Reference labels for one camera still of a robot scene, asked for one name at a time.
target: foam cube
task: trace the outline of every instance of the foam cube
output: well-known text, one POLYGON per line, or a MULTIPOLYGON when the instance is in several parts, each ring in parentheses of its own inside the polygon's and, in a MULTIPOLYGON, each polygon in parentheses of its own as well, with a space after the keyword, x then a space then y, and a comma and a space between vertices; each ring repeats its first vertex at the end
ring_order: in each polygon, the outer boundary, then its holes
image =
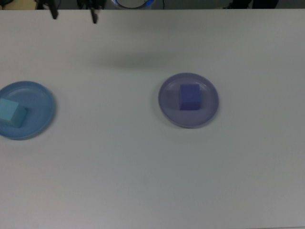
POLYGON ((194 111, 200 109, 201 93, 199 84, 180 85, 179 106, 181 111, 194 111))
POLYGON ((27 111, 18 102, 0 99, 0 122, 20 127, 27 111))

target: cube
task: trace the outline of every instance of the cube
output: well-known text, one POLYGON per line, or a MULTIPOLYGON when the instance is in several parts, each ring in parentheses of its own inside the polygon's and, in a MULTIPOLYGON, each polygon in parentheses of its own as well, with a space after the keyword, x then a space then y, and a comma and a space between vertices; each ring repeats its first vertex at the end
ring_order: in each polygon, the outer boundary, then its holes
POLYGON ((181 84, 179 90, 179 107, 181 111, 199 110, 201 93, 199 84, 181 84))
POLYGON ((20 127, 27 111, 18 102, 0 99, 0 122, 13 127, 20 127))

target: light blue plate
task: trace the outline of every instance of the light blue plate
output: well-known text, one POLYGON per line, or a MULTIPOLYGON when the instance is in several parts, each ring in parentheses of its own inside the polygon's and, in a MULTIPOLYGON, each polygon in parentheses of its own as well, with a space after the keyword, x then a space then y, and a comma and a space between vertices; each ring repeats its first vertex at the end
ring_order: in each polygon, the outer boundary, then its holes
POLYGON ((0 90, 0 98, 16 101, 27 110, 20 128, 0 122, 0 135, 4 137, 19 140, 33 137, 52 120, 55 109, 53 96, 39 83, 12 83, 0 90))

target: light blue cube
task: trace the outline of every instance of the light blue cube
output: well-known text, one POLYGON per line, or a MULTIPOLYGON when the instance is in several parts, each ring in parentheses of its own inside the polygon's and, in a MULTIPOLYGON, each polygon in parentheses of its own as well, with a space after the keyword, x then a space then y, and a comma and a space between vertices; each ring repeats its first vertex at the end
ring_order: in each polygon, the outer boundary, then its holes
POLYGON ((0 122, 13 127, 20 127, 27 110, 18 102, 0 99, 0 122))

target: black metal part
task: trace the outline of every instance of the black metal part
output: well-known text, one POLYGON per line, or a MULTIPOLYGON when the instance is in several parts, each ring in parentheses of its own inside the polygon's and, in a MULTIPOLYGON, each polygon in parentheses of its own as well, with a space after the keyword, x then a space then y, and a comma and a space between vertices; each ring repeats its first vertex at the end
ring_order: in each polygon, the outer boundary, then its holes
POLYGON ((93 23, 96 24, 98 20, 97 10, 104 9, 106 0, 87 0, 86 5, 91 11, 93 23))
POLYGON ((55 0, 35 0, 37 2, 36 9, 37 10, 44 10, 44 5, 49 7, 53 19, 57 19, 58 17, 58 11, 55 4, 55 0))

